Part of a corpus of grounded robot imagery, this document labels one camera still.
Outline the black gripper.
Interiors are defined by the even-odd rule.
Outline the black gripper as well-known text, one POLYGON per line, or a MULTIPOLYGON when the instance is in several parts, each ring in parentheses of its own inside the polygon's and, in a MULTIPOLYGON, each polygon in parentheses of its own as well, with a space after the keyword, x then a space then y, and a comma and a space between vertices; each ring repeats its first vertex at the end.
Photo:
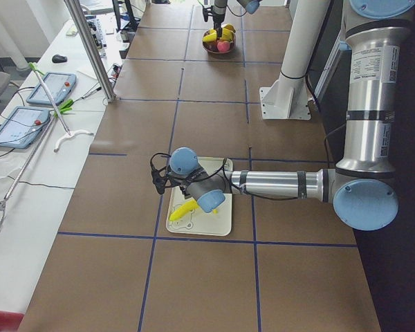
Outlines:
POLYGON ((214 16, 214 29, 216 30, 216 37, 221 38, 223 36, 222 24, 224 22, 224 15, 215 15, 214 16))
POLYGON ((181 193, 182 193, 182 195, 184 196, 185 199, 189 199, 191 197, 191 194, 189 194, 187 192, 187 188, 184 185, 180 185, 179 189, 180 189, 180 191, 181 191, 181 193))

